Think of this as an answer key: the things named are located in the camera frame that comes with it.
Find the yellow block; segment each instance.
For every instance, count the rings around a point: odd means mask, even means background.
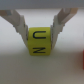
[[[30,55],[50,55],[51,32],[50,27],[29,28],[28,48]]]

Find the red object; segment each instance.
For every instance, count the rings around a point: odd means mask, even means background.
[[[84,50],[83,50],[83,69],[84,69]]]

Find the block face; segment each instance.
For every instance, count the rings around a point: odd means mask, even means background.
[[[28,49],[30,55],[50,55],[51,32],[50,27],[29,28]]]

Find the black letter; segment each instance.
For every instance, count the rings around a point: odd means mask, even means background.
[[[34,51],[33,53],[45,53],[45,52],[38,52],[38,51],[44,50],[46,48],[45,47],[39,47],[39,48],[33,48],[33,49],[39,49],[37,51]]]
[[[46,37],[35,37],[35,33],[46,33],[46,31],[36,31],[33,33],[33,38],[35,39],[46,39]]]

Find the yellow cube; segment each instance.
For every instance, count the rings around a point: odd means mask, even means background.
[[[51,31],[50,27],[29,28],[28,49],[30,55],[50,55]]]

